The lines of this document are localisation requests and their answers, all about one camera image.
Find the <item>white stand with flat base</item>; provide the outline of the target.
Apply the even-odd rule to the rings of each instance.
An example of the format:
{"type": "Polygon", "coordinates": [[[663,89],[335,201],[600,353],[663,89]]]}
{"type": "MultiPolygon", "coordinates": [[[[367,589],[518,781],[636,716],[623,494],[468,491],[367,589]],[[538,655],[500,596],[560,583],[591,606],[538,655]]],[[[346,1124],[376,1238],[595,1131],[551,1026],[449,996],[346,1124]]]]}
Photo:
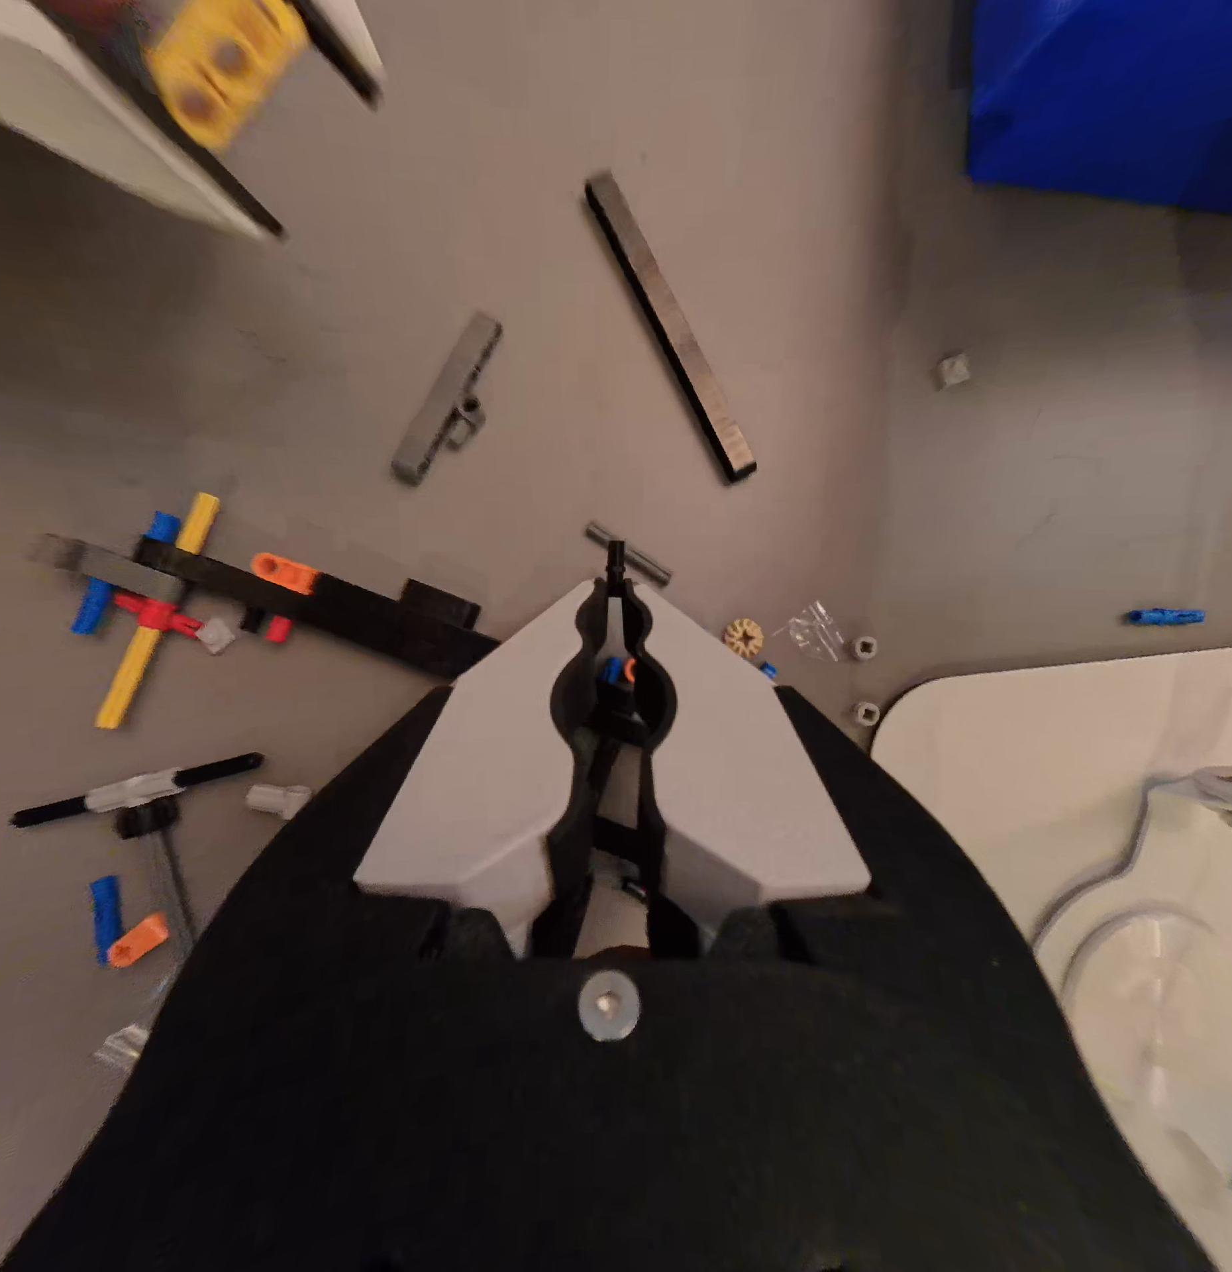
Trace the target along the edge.
{"type": "Polygon", "coordinates": [[[1120,1131],[1232,1269],[1232,648],[940,678],[872,754],[997,891],[1120,1131]]]}

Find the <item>yellow lego connector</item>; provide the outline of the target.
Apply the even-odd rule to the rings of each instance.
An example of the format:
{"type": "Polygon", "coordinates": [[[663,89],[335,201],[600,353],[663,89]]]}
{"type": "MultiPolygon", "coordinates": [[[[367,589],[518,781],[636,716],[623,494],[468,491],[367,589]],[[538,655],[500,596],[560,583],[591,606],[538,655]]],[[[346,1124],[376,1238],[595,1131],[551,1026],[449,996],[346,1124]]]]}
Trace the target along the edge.
{"type": "Polygon", "coordinates": [[[223,152],[310,44],[285,1],[191,1],[154,42],[146,66],[187,136],[223,152]]]}

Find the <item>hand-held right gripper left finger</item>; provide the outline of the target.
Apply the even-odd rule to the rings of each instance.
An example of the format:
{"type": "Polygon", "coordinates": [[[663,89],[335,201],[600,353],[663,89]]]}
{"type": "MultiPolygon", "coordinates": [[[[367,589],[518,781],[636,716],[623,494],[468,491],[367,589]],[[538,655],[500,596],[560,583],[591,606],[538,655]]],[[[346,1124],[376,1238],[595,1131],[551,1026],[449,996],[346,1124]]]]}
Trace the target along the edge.
{"type": "Polygon", "coordinates": [[[522,957],[587,879],[582,731],[597,705],[609,586],[585,580],[459,675],[354,881],[494,917],[522,957]]]}

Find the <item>dark grey lego beam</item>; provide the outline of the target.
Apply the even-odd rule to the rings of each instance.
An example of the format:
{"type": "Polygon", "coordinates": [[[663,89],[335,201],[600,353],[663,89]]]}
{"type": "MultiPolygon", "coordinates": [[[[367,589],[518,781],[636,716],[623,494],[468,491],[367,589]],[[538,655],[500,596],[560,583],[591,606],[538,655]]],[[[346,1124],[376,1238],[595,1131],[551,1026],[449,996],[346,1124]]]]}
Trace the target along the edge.
{"type": "Polygon", "coordinates": [[[392,470],[403,485],[423,485],[444,448],[461,450],[484,426],[480,381],[502,335],[503,324],[486,310],[466,324],[393,454],[392,470]]]}

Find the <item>dark grey lego axle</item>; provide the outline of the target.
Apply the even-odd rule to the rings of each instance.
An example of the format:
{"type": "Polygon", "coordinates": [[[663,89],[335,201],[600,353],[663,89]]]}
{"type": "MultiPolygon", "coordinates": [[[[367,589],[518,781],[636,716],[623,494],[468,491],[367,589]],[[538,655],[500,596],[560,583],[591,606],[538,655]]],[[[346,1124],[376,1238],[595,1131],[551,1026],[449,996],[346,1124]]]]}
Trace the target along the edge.
{"type": "Polygon", "coordinates": [[[655,583],[657,586],[666,587],[672,579],[673,573],[670,568],[658,563],[654,557],[642,549],[636,548],[632,542],[625,539],[623,536],[609,530],[600,521],[591,520],[585,532],[587,538],[604,548],[607,552],[613,543],[620,543],[625,546],[625,565],[626,568],[632,568],[641,574],[645,580],[655,583]]]}

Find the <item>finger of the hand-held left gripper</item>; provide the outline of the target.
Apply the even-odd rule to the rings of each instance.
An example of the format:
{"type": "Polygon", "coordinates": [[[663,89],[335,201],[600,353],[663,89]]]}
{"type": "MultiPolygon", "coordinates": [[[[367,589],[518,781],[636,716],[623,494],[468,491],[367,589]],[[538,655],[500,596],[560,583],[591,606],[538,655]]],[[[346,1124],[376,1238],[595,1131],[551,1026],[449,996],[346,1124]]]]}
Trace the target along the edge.
{"type": "Polygon", "coordinates": [[[384,63],[355,1],[294,1],[314,48],[365,104],[380,104],[384,63]]]}
{"type": "Polygon", "coordinates": [[[172,214],[247,239],[285,233],[127,58],[84,48],[34,3],[0,1],[0,124],[172,214]]]}

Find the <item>long black lego beam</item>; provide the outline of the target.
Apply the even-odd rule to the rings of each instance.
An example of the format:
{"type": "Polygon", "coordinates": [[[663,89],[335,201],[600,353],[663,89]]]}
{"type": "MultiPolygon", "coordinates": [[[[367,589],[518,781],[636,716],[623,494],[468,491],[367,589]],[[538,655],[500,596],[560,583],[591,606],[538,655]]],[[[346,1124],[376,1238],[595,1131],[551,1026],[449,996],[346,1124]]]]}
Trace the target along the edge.
{"type": "Polygon", "coordinates": [[[614,174],[588,177],[585,199],[723,479],[742,483],[758,469],[752,445],[614,174]]]}

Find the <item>black axle grey connector assembly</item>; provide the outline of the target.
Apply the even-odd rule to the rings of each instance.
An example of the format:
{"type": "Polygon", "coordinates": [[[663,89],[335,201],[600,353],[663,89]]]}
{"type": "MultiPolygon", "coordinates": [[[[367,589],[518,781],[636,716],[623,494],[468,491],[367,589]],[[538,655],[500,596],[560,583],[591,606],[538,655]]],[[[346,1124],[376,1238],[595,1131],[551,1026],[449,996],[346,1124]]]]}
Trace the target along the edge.
{"type": "Polygon", "coordinates": [[[176,949],[187,960],[198,938],[198,927],[173,842],[173,829],[181,817],[179,798],[197,787],[258,771],[264,762],[266,754],[250,752],[194,768],[140,774],[86,794],[21,809],[8,822],[18,829],[28,829],[86,815],[113,816],[121,839],[150,844],[163,913],[176,949]]]}

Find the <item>small clear plastic bag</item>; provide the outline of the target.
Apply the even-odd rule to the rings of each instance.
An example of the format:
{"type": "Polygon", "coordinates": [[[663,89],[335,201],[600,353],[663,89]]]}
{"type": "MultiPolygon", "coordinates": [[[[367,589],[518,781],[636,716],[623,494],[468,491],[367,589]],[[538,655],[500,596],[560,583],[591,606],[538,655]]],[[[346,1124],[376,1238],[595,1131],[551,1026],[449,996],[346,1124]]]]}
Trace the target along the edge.
{"type": "Polygon", "coordinates": [[[837,618],[821,599],[809,601],[784,626],[776,628],[774,637],[787,639],[808,658],[834,664],[840,662],[847,650],[837,618]]]}

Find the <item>blue plastic bin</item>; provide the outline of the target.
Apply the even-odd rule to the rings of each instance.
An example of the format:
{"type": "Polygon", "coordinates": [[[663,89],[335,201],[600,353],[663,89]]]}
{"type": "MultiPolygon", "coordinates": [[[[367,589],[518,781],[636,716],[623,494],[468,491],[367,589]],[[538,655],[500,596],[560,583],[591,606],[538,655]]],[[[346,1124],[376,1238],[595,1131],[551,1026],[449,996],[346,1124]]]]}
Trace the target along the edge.
{"type": "Polygon", "coordinates": [[[976,3],[965,168],[1232,215],[1232,1],[976,3]]]}

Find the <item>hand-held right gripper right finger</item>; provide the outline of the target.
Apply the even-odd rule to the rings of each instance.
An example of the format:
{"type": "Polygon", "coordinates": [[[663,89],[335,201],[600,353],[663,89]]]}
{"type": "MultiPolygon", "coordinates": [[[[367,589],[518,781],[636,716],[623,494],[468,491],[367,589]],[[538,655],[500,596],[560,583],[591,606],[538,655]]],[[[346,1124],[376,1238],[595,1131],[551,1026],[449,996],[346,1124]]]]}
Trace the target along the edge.
{"type": "Polygon", "coordinates": [[[778,687],[645,583],[628,586],[625,640],[647,728],[650,889],[696,945],[737,911],[866,894],[872,872],[778,687]]]}

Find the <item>black lego frame assembly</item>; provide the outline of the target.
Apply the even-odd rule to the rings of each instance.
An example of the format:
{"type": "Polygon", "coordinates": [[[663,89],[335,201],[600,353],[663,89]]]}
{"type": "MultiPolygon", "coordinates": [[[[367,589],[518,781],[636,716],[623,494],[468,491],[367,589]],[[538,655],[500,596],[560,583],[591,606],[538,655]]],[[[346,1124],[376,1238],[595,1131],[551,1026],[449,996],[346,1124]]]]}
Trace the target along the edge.
{"type": "MultiPolygon", "coordinates": [[[[131,612],[134,620],[131,642],[97,708],[94,724],[100,730],[113,730],[125,722],[166,634],[178,633],[197,642],[195,631],[206,620],[184,611],[185,595],[194,589],[239,604],[258,617],[258,628],[269,637],[277,623],[286,623],[433,677],[434,689],[351,760],[263,850],[222,916],[228,919],[241,913],[247,898],[261,895],[267,888],[275,889],[276,898],[351,895],[354,889],[381,895],[362,892],[354,881],[355,872],[439,718],[453,681],[503,642],[475,627],[478,606],[472,601],[417,580],[409,580],[402,595],[387,596],[275,554],[263,573],[220,563],[203,551],[219,511],[216,497],[200,494],[185,517],[156,520],[153,524],[159,533],[144,535],[131,552],[115,552],[62,535],[52,535],[43,545],[43,557],[56,568],[86,580],[86,598],[108,589],[109,595],[93,608],[86,601],[80,604],[78,617],[86,617],[91,630],[116,609],[131,612]]],[[[609,628],[614,604],[609,601],[609,628]]],[[[590,788],[590,813],[581,825],[584,844],[590,848],[587,879],[551,902],[535,924],[547,914],[585,910],[594,891],[601,793],[590,782],[588,741],[604,737],[601,725],[609,702],[600,689],[598,665],[606,648],[607,642],[597,661],[595,711],[590,727],[582,731],[590,788]]],[[[398,898],[408,898],[408,904],[430,914],[440,908],[483,911],[458,910],[436,898],[398,898]]]]}

